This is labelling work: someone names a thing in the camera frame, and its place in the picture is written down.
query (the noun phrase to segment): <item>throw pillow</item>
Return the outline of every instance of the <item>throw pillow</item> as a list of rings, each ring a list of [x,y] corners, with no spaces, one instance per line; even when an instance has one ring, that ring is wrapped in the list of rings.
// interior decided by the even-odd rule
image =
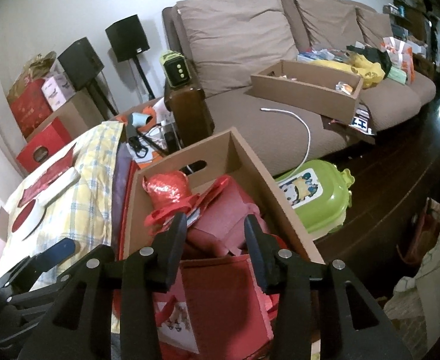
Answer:
[[[298,55],[281,0],[185,0],[177,7],[207,97],[251,85],[251,74]]]
[[[311,45],[321,44],[345,50],[356,41],[363,42],[353,5],[336,0],[296,0]]]
[[[380,48],[383,38],[393,36],[390,16],[357,8],[357,21],[365,43]]]

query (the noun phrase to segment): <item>speaker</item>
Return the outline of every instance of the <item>speaker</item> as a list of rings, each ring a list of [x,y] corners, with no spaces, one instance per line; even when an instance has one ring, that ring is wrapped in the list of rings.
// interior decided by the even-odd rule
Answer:
[[[87,38],[77,40],[58,56],[76,91],[82,90],[104,68]]]
[[[150,49],[138,15],[113,23],[105,32],[118,62],[132,59],[137,54]]]

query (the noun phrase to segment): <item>red shopping bag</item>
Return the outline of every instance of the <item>red shopping bag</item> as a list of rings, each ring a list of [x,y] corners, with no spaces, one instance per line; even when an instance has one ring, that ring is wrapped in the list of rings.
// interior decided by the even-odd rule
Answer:
[[[278,296],[262,293],[248,255],[182,261],[175,284],[154,302],[165,360],[254,359],[273,339]]]

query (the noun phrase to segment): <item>charging cable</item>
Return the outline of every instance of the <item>charging cable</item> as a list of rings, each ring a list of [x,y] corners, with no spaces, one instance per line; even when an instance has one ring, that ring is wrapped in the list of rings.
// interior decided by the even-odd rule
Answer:
[[[298,169],[300,169],[300,167],[305,163],[305,161],[308,158],[308,154],[310,153],[310,143],[312,142],[312,133],[310,132],[310,129],[308,128],[308,125],[304,122],[304,120],[299,117],[297,114],[295,114],[294,112],[291,111],[286,111],[284,109],[276,109],[276,108],[260,108],[262,111],[267,111],[267,112],[280,112],[282,114],[287,114],[293,117],[296,117],[296,119],[298,119],[299,121],[301,121],[303,123],[303,125],[306,127],[307,132],[308,132],[308,146],[307,146],[307,152],[305,153],[305,156],[303,157],[303,161],[301,161],[301,164],[298,165],[293,171],[291,171],[290,173],[293,174],[295,173]]]

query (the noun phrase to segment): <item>open cardboard box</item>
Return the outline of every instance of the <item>open cardboard box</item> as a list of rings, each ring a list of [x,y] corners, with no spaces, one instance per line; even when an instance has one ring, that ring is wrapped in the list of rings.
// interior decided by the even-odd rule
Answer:
[[[282,75],[297,81],[280,77]],[[353,93],[347,95],[336,91],[339,81],[350,85]],[[360,102],[363,78],[329,67],[281,60],[253,74],[252,84],[255,97],[293,105],[350,124]]]
[[[205,191],[223,174],[231,175],[258,205],[272,233],[283,238],[292,250],[307,261],[324,262],[312,237],[291,209],[284,194],[235,128],[213,135],[136,171],[128,203],[123,245],[120,246],[123,247],[123,258],[152,242],[144,220],[152,212],[153,206],[142,187],[143,178],[178,170],[197,161],[205,161],[206,166],[188,176],[193,193]]]

